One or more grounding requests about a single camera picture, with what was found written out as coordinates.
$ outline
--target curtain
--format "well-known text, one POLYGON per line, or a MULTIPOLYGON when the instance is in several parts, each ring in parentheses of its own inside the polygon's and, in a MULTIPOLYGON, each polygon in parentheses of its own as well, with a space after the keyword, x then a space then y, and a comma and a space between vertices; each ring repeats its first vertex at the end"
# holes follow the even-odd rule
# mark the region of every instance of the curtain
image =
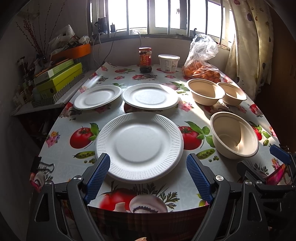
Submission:
POLYGON ((236 36, 225 74, 254 100, 261 86, 271 81, 273 25, 264 0, 229 0, 236 36))

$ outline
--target plate rim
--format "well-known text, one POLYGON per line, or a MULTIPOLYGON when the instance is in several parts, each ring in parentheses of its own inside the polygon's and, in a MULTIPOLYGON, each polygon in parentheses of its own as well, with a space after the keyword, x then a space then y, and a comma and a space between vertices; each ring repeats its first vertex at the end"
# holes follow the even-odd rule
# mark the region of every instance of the plate rim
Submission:
POLYGON ((136 85, 132 85, 132 86, 126 88, 126 89, 122 92, 122 94, 121 94, 121 98, 123 99, 123 101, 124 101, 125 103, 129 104, 130 106, 132 106, 132 107, 136 107, 136 108, 139 108, 139 109, 142 109, 142 110, 167 110, 167 109, 169 109, 169 108, 172 108, 172 107, 176 106, 176 105, 179 103, 179 101, 180 101, 180 97, 179 97, 178 94, 177 94, 172 88, 170 88, 170 87, 167 87, 167 86, 165 86, 165 85, 158 84, 158 83, 142 83, 142 84, 137 84, 137 85, 147 85, 147 84, 148 84, 148 85, 149 85, 149 84, 156 84, 156 85, 159 85, 159 86, 163 87, 163 88, 165 89, 165 91, 167 91, 169 94, 174 94, 174 95, 176 95, 176 96, 177 96, 177 101, 176 101, 176 103, 173 104, 173 105, 170 105, 170 106, 168 106, 168 107, 162 107, 162 108, 146 108, 146 107, 139 107, 139 106, 137 106, 137 105, 134 105, 134 104, 130 103, 129 101, 127 101, 127 100, 124 98, 123 95, 124 95, 124 93, 125 93, 129 88, 134 87, 134 86, 136 86, 136 85))
MULTIPOLYGON (((100 130, 100 133, 110 124, 112 123, 114 120, 118 119, 118 118, 121 118, 122 116, 124 115, 133 115, 135 114, 136 115, 156 115, 156 116, 160 116, 164 119, 166 119, 173 127, 174 129, 177 131, 177 135, 180 139, 180 146, 179 146, 179 150, 178 150, 178 153, 176 155, 176 158, 175 158, 175 161, 172 163, 171 166, 169 166, 169 168, 167 168, 165 171, 161 172, 160 174, 158 175, 154 175, 153 177, 151 178, 141 178, 141 179, 136 179, 136 180, 133 180, 133 179, 126 179, 126 178, 123 178, 123 177, 119 177, 117 175, 114 175, 113 173, 110 172, 110 170, 108 170, 108 175, 116 180, 119 180, 121 182, 126 182, 126 183, 146 183, 146 182, 152 182, 152 181, 155 181, 157 179, 160 179, 162 178, 163 176, 167 175, 169 172, 171 172, 175 166, 179 163, 180 159, 181 159, 181 156, 183 155, 183 151, 184 151, 184 142, 183 142, 183 137, 182 137, 182 133, 181 131, 179 130, 178 126, 172 121, 170 120, 169 118, 163 116, 163 115, 160 115, 160 114, 155 114, 155 113, 151 113, 151 112, 147 112, 147 111, 140 111, 140 112, 132 112, 132 113, 126 113, 126 114, 123 114, 123 115, 120 115, 118 117, 115 117, 114 119, 112 119, 111 121, 109 121, 106 125, 104 125, 104 127, 100 130)), ((99 157, 99 154, 98 154, 98 142, 99 142, 99 137, 100 137, 100 133, 97 137, 97 140, 96 140, 96 145, 95 145, 95 154, 96 154, 96 158, 99 157)))
POLYGON ((122 94, 122 89, 121 89, 120 87, 116 86, 116 85, 100 85, 100 86, 95 86, 95 87, 93 87, 93 88, 90 88, 90 89, 84 91, 84 92, 81 93, 79 96, 77 96, 77 98, 76 98, 75 101, 74 101, 73 106, 74 106, 74 108, 77 109, 77 110, 92 110, 92 109, 95 109, 95 108, 101 107, 101 106, 103 106, 103 105, 106 105, 106 104, 112 102, 113 100, 116 100, 121 94, 122 94), (82 95, 87 95, 88 93, 92 92, 91 90, 93 90, 93 89, 95 89, 95 88, 98 88, 98 89, 96 89, 96 90, 101 90, 101 89, 104 89, 104 87, 106 88, 106 86, 108 86, 109 89, 111 89, 110 86, 112 86, 112 88, 114 88, 114 89, 119 89, 119 93, 118 93, 117 95, 115 95, 112 99, 110 99, 110 100, 108 100, 108 101, 106 101, 106 102, 104 102, 104 103, 102 103, 102 104, 96 105, 96 106, 94 106, 94 107, 89 107, 89 108, 79 108, 79 107, 77 107, 77 102, 76 102, 76 101, 77 101, 78 97, 80 97, 80 96, 82 96, 82 95))

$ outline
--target screw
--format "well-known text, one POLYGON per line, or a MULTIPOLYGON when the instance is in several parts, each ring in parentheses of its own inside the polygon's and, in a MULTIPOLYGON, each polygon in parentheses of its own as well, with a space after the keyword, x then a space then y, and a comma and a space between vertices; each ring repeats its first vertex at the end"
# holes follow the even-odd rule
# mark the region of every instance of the screw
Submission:
POLYGON ((247 184, 248 186, 251 186, 253 183, 250 180, 245 180, 245 184, 247 184))
POLYGON ((51 182, 51 180, 48 180, 48 181, 46 181, 44 184, 45 184, 45 186, 49 186, 49 185, 52 184, 52 182, 51 182))
POLYGON ((82 177, 79 176, 79 175, 77 175, 77 176, 74 177, 74 180, 75 180, 76 182, 80 181, 81 179, 82 179, 82 177))
POLYGON ((217 181, 223 181, 224 180, 224 177, 222 177, 221 175, 217 175, 216 176, 216 180, 217 181))

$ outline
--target orange basket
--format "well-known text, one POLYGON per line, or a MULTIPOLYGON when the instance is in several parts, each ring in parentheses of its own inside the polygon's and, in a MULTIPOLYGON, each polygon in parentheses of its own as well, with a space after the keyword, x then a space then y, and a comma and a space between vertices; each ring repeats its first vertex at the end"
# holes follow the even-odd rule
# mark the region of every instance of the orange basket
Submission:
POLYGON ((56 61, 60 58, 69 58, 69 59, 76 59, 88 55, 91 53, 91 45, 84 44, 78 47, 74 47, 71 49, 64 50, 59 52, 51 57, 51 61, 56 61))

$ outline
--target white paper plate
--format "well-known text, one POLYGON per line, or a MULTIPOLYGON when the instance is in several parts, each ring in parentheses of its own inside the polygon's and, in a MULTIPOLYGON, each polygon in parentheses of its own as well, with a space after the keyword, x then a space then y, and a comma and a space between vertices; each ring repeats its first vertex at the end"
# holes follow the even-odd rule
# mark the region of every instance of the white paper plate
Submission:
POLYGON ((122 99, 129 105, 144 110, 164 110, 179 102, 178 94, 170 87, 148 83, 127 88, 122 99))
POLYGON ((121 115, 100 131, 96 157, 110 156, 108 174, 120 181, 145 183, 169 173, 183 153, 183 138, 168 118, 150 112, 121 115))
POLYGON ((74 108, 90 110, 110 103, 121 95, 122 89, 114 85, 101 85, 80 94, 74 101, 74 108))

